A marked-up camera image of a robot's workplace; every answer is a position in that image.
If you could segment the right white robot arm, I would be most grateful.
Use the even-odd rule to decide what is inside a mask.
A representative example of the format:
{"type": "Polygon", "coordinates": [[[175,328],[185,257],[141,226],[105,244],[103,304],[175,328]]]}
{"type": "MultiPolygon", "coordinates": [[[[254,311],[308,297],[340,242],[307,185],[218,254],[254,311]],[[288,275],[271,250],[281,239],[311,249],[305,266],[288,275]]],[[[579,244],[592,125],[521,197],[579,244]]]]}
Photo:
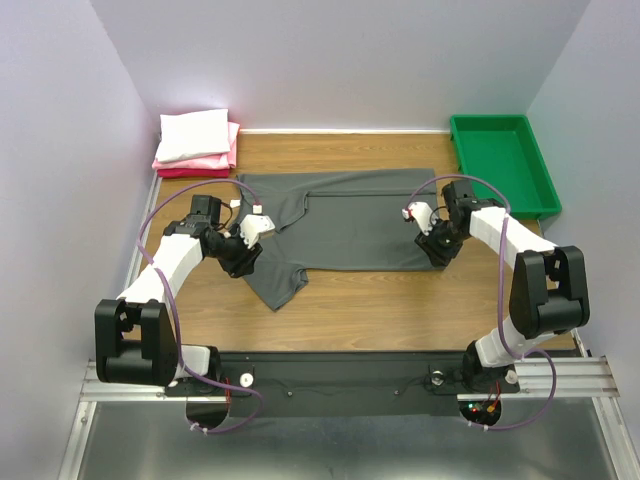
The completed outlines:
{"type": "Polygon", "coordinates": [[[558,246],[510,214],[500,193],[480,199],[477,178],[451,175],[441,190],[447,218],[412,195],[402,211],[418,226],[416,244],[432,265],[446,267],[474,238],[499,257],[498,323],[466,349],[460,378],[469,390],[504,380],[510,365],[554,336],[587,324],[590,317],[585,260],[575,246],[558,246]]]}

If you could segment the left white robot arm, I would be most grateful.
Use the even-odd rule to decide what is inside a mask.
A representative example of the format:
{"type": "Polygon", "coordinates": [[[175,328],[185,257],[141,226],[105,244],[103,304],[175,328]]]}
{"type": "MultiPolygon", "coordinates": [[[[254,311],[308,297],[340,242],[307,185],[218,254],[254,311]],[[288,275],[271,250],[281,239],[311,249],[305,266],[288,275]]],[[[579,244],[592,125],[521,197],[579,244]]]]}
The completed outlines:
{"type": "Polygon", "coordinates": [[[232,278],[254,271],[260,239],[275,229],[259,205],[232,225],[221,222],[225,203],[195,195],[189,213],[171,222],[154,255],[117,298],[94,313],[96,370],[100,381],[167,387],[186,378],[199,393],[215,392],[223,371],[214,347],[185,345],[175,303],[191,272],[213,258],[232,278]]]}

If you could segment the dark grey t-shirt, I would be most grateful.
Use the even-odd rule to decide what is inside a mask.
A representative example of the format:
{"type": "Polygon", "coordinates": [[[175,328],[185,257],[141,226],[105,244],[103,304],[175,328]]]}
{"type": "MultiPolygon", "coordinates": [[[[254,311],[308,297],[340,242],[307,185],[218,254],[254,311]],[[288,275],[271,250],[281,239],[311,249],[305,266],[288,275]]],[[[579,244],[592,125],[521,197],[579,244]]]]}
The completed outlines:
{"type": "Polygon", "coordinates": [[[273,311],[308,282],[310,269],[430,271],[415,244],[418,227],[403,220],[409,198],[437,206],[429,168],[323,173],[240,174],[240,217],[255,197],[275,225],[245,281],[273,311]]]}

